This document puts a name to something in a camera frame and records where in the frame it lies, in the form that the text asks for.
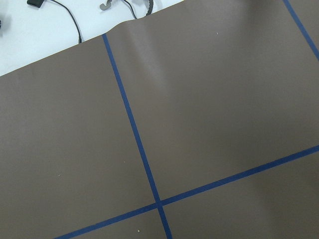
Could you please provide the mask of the brown table mat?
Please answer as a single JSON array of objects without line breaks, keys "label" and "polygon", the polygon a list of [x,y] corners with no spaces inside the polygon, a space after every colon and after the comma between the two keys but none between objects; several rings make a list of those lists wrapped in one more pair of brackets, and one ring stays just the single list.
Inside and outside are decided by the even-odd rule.
[{"label": "brown table mat", "polygon": [[318,238],[307,10],[186,0],[1,76],[1,238]]}]

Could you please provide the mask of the metal reacher grabber tool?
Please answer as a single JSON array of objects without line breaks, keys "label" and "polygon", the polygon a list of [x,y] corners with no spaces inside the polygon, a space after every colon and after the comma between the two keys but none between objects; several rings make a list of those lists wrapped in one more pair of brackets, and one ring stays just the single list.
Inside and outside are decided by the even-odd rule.
[{"label": "metal reacher grabber tool", "polygon": [[[129,8],[129,10],[132,14],[132,17],[134,19],[138,19],[136,14],[135,14],[135,11],[134,11],[132,4],[128,0],[122,0],[122,2]],[[106,11],[106,10],[110,9],[111,7],[112,7],[112,0],[107,0],[106,3],[102,3],[99,5],[99,9],[101,11]],[[153,12],[153,9],[154,9],[154,0],[148,0],[148,7],[147,7],[147,12],[146,12],[145,16],[151,15]]]}]

